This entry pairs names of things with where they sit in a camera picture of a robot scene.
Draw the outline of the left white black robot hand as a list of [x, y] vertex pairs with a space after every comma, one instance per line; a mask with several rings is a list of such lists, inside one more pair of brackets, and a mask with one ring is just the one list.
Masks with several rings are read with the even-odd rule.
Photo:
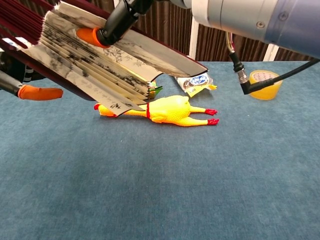
[[45, 77], [33, 68], [0, 51], [0, 89], [22, 100], [49, 101], [59, 99], [64, 91], [60, 88], [41, 88], [29, 85], [29, 82]]

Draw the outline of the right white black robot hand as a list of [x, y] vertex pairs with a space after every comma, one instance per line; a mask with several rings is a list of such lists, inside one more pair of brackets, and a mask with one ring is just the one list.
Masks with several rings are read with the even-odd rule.
[[109, 48], [150, 9], [152, 0], [121, 0], [112, 11], [104, 27], [79, 28], [76, 35], [86, 43]]

